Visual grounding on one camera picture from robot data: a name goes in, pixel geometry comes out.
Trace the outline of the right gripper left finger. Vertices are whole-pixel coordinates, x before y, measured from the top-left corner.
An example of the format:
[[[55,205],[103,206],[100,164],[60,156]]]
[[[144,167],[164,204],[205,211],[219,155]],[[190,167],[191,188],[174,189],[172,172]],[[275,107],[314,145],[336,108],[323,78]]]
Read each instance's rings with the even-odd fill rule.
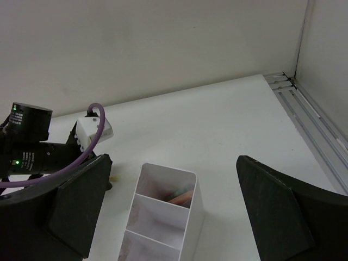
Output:
[[[83,260],[90,253],[112,161],[1,196],[1,260]]]

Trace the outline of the green-grey highlighter pen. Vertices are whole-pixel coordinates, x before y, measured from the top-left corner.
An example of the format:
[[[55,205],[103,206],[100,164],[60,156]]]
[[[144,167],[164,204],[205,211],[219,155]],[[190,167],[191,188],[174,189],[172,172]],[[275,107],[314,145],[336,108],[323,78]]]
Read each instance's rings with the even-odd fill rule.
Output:
[[[178,190],[176,190],[175,192],[173,192],[172,194],[170,194],[168,196],[168,198],[175,198],[175,197],[178,197],[188,191],[191,191],[191,190],[194,190],[194,186],[193,185],[186,185],[185,187],[182,187]]]

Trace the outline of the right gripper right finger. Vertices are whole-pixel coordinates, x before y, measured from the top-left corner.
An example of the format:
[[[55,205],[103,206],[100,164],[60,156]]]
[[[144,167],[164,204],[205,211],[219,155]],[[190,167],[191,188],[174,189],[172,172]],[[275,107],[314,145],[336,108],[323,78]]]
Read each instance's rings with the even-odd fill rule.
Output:
[[[261,260],[347,260],[347,196],[249,156],[236,168]]]

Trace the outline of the orange highlighter pen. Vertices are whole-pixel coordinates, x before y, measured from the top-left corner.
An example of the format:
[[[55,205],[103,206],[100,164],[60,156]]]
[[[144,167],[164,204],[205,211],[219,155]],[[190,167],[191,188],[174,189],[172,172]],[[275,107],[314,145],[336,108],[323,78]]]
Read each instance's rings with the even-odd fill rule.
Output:
[[[194,193],[193,190],[189,190],[189,191],[169,200],[168,203],[182,206],[182,205],[184,205],[187,202],[190,202],[192,200],[193,193]]]

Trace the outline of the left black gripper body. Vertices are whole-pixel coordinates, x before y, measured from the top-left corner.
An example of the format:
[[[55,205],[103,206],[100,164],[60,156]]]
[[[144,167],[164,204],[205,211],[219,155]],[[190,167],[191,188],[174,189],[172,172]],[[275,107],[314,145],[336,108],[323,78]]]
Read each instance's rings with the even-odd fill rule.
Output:
[[[73,128],[70,131],[68,140],[66,144],[69,146],[69,148],[72,149],[72,155],[73,155],[73,160],[76,160],[83,152],[80,150],[80,145],[77,143],[77,138],[76,136],[76,123],[74,124]],[[97,155],[95,154],[94,151],[92,151],[83,161],[82,163],[87,162],[88,160],[96,158]]]

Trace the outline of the yellow highlighter pen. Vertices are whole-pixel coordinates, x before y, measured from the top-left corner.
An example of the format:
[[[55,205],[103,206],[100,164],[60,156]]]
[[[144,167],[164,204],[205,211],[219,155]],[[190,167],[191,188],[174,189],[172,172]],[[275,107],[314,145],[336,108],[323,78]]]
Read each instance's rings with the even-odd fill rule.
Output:
[[[121,177],[120,176],[111,176],[109,178],[109,181],[110,182],[119,182],[121,180]]]

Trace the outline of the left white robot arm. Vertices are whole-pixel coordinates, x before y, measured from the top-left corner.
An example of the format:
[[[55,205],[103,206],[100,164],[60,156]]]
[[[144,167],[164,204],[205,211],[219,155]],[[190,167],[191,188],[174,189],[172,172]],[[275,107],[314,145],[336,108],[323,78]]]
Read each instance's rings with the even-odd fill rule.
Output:
[[[50,175],[62,175],[96,157],[94,148],[113,137],[99,103],[89,105],[64,144],[50,143],[52,110],[15,102],[1,124],[1,191],[29,187]]]

